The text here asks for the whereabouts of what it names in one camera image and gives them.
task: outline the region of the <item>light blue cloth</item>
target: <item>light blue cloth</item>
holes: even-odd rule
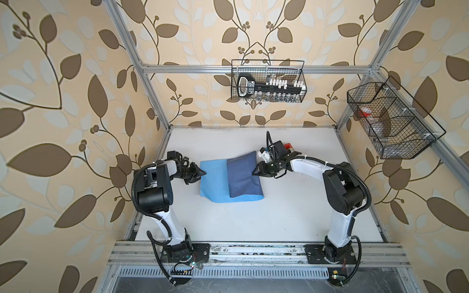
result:
[[[226,159],[202,161],[200,169],[207,172],[207,175],[202,176],[200,180],[200,196],[214,203],[253,202],[264,198],[262,195],[230,197]]]

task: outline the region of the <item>wire basket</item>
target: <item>wire basket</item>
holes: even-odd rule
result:
[[[411,98],[411,106],[399,98],[398,89]],[[384,83],[366,83],[347,91],[347,103],[381,159],[415,158],[446,133],[392,76]],[[428,122],[437,129],[432,130]]]
[[[299,60],[231,60],[231,99],[301,103],[308,90]]]

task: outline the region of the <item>blue cloth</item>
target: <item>blue cloth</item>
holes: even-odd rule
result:
[[[200,162],[200,169],[207,172],[200,180],[200,195],[214,203],[251,202],[263,199],[264,195],[262,193],[257,195],[242,194],[237,197],[230,197],[227,161],[228,160],[223,159]]]
[[[264,196],[259,176],[252,176],[256,165],[255,151],[227,161],[230,197],[244,194]]]

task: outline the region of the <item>dark blue cloth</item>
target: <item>dark blue cloth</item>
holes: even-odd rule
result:
[[[227,160],[230,197],[247,194],[264,196],[259,176],[252,176],[252,171],[256,168],[256,165],[255,151]]]

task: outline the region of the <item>wallpaper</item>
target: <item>wallpaper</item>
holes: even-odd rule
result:
[[[399,0],[117,0],[140,58],[152,65],[222,59],[368,65]]]
[[[467,1],[422,1],[382,67],[446,128],[442,139],[466,162],[468,16]],[[423,290],[469,292],[468,190],[430,148],[413,160],[378,159],[353,118],[341,136],[391,241],[402,243]]]
[[[231,78],[211,74],[154,74],[153,88],[170,124],[176,126],[330,126],[347,104],[357,75],[305,75],[302,103],[265,102],[231,97]]]
[[[0,0],[0,17],[0,291],[89,293],[163,132],[100,1]]]

